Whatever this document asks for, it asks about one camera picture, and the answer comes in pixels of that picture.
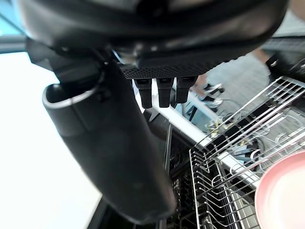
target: wire rack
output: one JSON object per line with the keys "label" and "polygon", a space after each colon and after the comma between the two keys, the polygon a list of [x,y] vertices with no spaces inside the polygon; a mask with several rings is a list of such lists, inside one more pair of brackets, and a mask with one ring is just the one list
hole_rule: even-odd
{"label": "wire rack", "polygon": [[274,162],[305,147],[304,115],[294,109],[305,84],[281,77],[190,151],[198,229],[259,229],[254,196]]}

